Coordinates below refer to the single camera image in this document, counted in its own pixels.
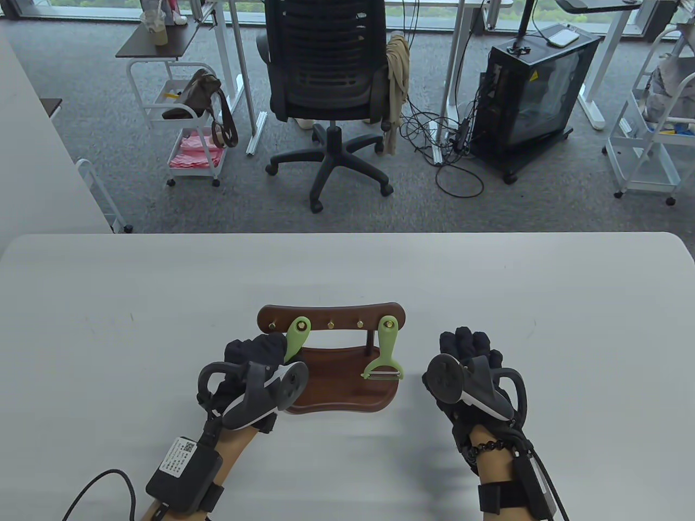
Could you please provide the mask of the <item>person's right hand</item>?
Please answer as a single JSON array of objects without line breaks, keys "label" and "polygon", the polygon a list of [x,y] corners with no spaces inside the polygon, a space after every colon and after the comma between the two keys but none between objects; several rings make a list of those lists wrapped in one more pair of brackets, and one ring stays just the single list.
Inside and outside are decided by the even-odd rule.
[{"label": "person's right hand", "polygon": [[502,367],[502,354],[488,335],[467,327],[443,332],[440,353],[422,375],[425,388],[452,424],[459,453],[478,474],[484,451],[520,448],[527,413],[521,375]]}]

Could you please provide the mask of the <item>person's left hand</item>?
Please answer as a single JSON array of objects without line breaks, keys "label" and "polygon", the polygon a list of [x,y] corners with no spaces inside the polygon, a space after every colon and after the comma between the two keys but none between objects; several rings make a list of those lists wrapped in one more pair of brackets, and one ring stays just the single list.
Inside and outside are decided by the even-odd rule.
[{"label": "person's left hand", "polygon": [[248,426],[271,432],[278,410],[278,390],[285,365],[287,340],[281,333],[232,340],[221,362],[211,363],[211,375],[221,374],[215,392],[201,379],[201,404],[219,426],[237,431]]}]

